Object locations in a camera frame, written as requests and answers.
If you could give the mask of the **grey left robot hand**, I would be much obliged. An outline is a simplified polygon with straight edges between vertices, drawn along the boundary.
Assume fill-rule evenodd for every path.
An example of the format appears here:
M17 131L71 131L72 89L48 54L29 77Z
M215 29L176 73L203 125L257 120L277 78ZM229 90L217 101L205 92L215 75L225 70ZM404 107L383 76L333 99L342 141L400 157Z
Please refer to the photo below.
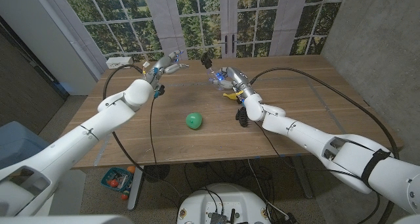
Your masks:
M144 79L150 83L157 83L163 74L174 74L180 69L186 69L189 67L188 64L183 64L179 62L179 56L182 54L182 51L177 50L173 51L167 56L161 57L150 70L144 75Z

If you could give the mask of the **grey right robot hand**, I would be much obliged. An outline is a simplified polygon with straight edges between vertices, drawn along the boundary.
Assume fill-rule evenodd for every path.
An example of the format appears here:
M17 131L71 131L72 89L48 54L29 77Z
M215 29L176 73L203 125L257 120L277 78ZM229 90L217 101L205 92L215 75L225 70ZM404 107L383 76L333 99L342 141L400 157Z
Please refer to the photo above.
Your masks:
M220 70L208 69L209 81L221 89L231 89L240 100L255 94L248 77L239 69L224 67Z

